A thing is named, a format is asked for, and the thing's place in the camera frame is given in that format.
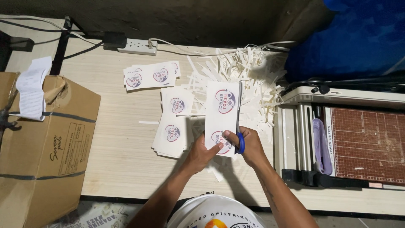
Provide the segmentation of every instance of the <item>person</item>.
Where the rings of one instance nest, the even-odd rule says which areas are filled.
[[[246,163],[253,168],[262,185],[278,227],[317,228],[315,220],[290,191],[267,159],[258,133],[240,127],[245,139]],[[224,131],[227,140],[239,145],[238,137]],[[223,148],[222,143],[207,150],[202,134],[191,147],[179,169],[157,190],[127,228],[164,227],[181,192],[190,178],[202,171],[208,162]],[[263,228],[263,220],[238,201],[216,194],[191,198],[178,208],[167,223],[168,228]]]

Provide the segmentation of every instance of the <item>hand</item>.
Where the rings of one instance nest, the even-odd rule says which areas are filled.
[[[207,150],[204,145],[204,138],[204,134],[202,134],[194,142],[179,170],[185,171],[188,175],[201,172],[208,165],[208,162],[224,147],[222,143],[218,143]]]
[[[263,162],[269,163],[257,131],[242,126],[239,128],[245,139],[245,152],[242,154],[245,162],[252,168],[257,167],[258,164]],[[239,138],[236,134],[226,130],[224,131],[224,136],[239,147]]]

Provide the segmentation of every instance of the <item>white t-shirt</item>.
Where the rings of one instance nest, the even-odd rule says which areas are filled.
[[[181,206],[168,228],[265,228],[262,218],[238,201],[215,194],[194,197]]]

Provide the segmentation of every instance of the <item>power strip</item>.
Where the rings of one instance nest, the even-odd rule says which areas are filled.
[[[149,48],[147,40],[127,39],[125,48],[118,48],[118,52],[155,56],[158,52],[158,42],[151,42],[153,47]]]

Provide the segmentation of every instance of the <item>cardboard box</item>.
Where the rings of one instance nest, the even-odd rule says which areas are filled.
[[[0,73],[0,110],[15,73]],[[74,210],[83,186],[100,95],[46,76],[43,122],[10,116],[0,148],[0,228],[39,228]],[[19,95],[10,112],[19,111]]]

